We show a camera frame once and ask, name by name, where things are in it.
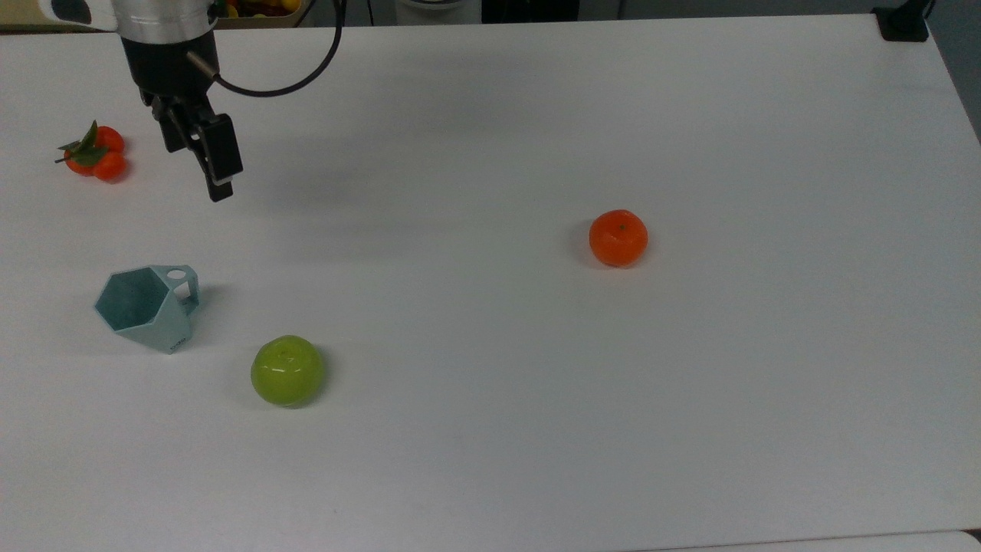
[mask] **white table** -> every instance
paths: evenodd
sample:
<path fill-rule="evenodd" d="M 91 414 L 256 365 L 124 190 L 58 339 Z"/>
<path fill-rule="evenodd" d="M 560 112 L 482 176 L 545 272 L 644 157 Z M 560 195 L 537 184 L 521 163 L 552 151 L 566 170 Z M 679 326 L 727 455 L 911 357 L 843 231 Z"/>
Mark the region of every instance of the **white table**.
<path fill-rule="evenodd" d="M 288 83 L 323 29 L 223 31 Z M 871 16 L 359 28 L 211 93 L 212 204 L 111 35 L 0 37 L 4 550 L 611 551 L 981 526 L 981 148 Z M 91 119 L 102 185 L 50 161 Z M 629 208 L 637 267 L 585 247 Z M 110 272 L 187 263 L 185 349 Z M 271 407 L 286 333 L 331 384 Z"/>

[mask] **green apple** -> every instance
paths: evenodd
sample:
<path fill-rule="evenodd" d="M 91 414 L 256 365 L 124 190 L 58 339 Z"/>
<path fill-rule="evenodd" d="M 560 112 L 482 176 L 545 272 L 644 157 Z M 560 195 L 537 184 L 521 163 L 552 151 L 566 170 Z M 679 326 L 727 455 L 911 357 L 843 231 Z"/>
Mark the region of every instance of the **green apple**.
<path fill-rule="evenodd" d="M 252 363 L 252 387 L 280 407 L 300 406 L 324 382 L 324 361 L 309 341 L 284 335 L 262 346 Z"/>

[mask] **gray floor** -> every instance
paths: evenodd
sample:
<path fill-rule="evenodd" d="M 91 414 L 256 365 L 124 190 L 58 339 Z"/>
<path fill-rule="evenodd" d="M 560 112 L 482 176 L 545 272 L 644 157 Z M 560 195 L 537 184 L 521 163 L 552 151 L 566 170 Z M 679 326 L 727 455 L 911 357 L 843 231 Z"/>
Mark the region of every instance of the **gray floor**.
<path fill-rule="evenodd" d="M 395 25 L 398 0 L 348 0 L 348 25 L 369 24 L 369 1 L 376 25 Z M 580 0 L 580 19 L 867 14 L 876 6 L 896 7 L 902 3 L 903 0 Z M 311 15 L 318 27 L 332 25 L 331 2 L 319 0 Z M 967 117 L 981 140 L 981 0 L 937 0 L 929 25 Z"/>

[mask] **black cable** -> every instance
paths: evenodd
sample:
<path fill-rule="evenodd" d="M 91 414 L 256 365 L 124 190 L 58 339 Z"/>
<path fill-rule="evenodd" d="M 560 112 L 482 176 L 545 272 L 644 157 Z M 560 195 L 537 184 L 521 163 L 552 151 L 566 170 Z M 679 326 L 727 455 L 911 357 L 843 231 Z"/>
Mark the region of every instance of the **black cable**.
<path fill-rule="evenodd" d="M 310 13 L 310 10 L 313 8 L 313 5 L 316 3 L 317 0 L 310 0 L 310 3 L 307 4 L 307 9 L 303 10 L 303 15 L 300 16 L 300 19 L 296 20 L 296 23 L 293 24 L 293 28 L 297 28 L 300 26 L 301 23 L 303 23 L 303 20 L 306 19 L 307 14 Z"/>
<path fill-rule="evenodd" d="M 324 56 L 324 61 L 320 62 L 317 69 L 313 70 L 313 73 L 307 75 L 302 81 L 298 83 L 291 84 L 289 86 L 284 86 L 282 88 L 277 88 L 275 90 L 251 90 L 249 88 L 243 88 L 241 86 L 236 86 L 229 83 L 215 70 L 215 68 L 208 65 L 208 62 L 204 61 L 200 56 L 194 52 L 187 53 L 187 59 L 197 67 L 202 73 L 204 73 L 213 82 L 220 84 L 224 88 L 235 92 L 236 94 L 241 94 L 243 96 L 251 96 L 255 98 L 271 98 L 276 96 L 284 96 L 289 93 L 296 92 L 297 90 L 303 88 L 309 83 L 312 83 L 316 78 L 320 76 L 321 73 L 327 69 L 327 66 L 331 64 L 331 60 L 337 54 L 337 48 L 340 46 L 340 30 L 344 27 L 344 14 L 347 12 L 347 0 L 332 0 L 334 4 L 334 43 L 331 44 L 331 49 L 328 50 L 327 55 Z"/>

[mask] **teal cup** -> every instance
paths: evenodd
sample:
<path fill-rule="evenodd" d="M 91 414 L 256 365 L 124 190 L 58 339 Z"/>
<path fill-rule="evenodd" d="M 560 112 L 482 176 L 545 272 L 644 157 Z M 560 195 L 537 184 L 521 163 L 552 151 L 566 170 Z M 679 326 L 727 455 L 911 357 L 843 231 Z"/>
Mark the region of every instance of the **teal cup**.
<path fill-rule="evenodd" d="M 190 293 L 181 298 L 183 284 Z M 189 266 L 151 264 L 110 276 L 95 310 L 117 335 L 169 355 L 190 339 L 190 315 L 199 304 Z"/>

